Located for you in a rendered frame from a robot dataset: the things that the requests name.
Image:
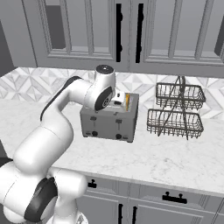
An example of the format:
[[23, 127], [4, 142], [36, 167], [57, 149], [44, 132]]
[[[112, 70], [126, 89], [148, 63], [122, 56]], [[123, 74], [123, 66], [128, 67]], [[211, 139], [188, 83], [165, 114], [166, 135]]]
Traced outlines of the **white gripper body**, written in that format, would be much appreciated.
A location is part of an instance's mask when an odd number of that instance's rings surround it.
[[126, 96], [124, 92], [117, 92], [112, 99], [112, 104], [115, 106], [123, 106], [125, 104], [125, 98]]

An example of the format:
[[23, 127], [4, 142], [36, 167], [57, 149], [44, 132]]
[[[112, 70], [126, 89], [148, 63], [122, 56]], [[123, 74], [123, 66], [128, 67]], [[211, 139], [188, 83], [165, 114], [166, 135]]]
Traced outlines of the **grey metal toaster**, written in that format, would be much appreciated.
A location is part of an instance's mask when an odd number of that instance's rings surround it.
[[[132, 143], [137, 125], [138, 103], [139, 95], [130, 94], [128, 111], [124, 105], [115, 106], [112, 102], [98, 113], [82, 108], [80, 110], [82, 135]], [[96, 121], [91, 121], [91, 116], [96, 116]], [[116, 123], [116, 119], [122, 119], [122, 123]]]

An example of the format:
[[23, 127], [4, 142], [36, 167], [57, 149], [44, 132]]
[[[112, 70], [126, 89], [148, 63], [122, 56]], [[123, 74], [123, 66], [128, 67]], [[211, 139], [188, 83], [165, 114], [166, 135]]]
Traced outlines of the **narrow grey drawer front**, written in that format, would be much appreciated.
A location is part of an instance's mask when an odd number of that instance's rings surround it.
[[129, 184], [127, 182], [123, 182], [120, 180], [115, 180], [111, 178], [98, 178], [87, 176], [87, 182], [91, 182], [94, 179], [97, 184], [96, 188], [87, 187], [89, 191], [98, 192], [98, 193], [107, 193], [117, 196], [128, 197], [128, 187]]

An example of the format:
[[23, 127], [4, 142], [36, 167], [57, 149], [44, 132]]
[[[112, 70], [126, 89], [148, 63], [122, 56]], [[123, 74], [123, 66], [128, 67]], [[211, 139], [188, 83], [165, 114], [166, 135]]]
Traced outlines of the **grey base cupboard door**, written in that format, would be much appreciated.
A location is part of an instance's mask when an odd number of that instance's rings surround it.
[[171, 206], [140, 199], [129, 199], [130, 218], [137, 207], [136, 224], [212, 224], [215, 213]]
[[118, 205], [122, 207], [122, 224], [128, 224], [128, 199], [121, 196], [93, 193], [77, 199], [78, 208], [88, 224], [118, 224]]

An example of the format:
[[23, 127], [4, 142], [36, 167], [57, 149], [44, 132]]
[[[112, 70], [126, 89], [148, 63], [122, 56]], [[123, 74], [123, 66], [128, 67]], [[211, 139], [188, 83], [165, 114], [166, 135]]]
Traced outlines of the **wide grey drawer front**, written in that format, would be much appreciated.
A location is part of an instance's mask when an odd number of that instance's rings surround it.
[[[167, 187], [131, 183], [129, 185], [129, 189], [129, 196], [132, 199], [157, 202], [177, 207], [198, 209], [201, 211], [212, 213], [217, 212], [222, 202], [222, 198], [220, 197], [210, 196], [205, 193], [186, 192], [183, 190], [169, 189]], [[183, 198], [187, 199], [187, 203], [180, 204], [177, 202], [162, 200], [162, 196], [165, 195], [166, 192], [169, 192], [170, 195], [174, 197], [178, 197], [179, 194], [182, 193]]]

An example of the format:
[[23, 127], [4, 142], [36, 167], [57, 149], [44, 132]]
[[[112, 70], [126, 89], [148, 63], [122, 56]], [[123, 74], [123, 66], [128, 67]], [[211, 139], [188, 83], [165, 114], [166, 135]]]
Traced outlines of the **grey wall cupboard door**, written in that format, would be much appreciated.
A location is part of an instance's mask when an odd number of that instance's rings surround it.
[[[136, 63], [137, 11], [143, 4]], [[224, 78], [224, 0], [130, 0], [129, 70]]]
[[[23, 0], [39, 67], [129, 70], [129, 0]], [[116, 62], [116, 4], [122, 4]]]

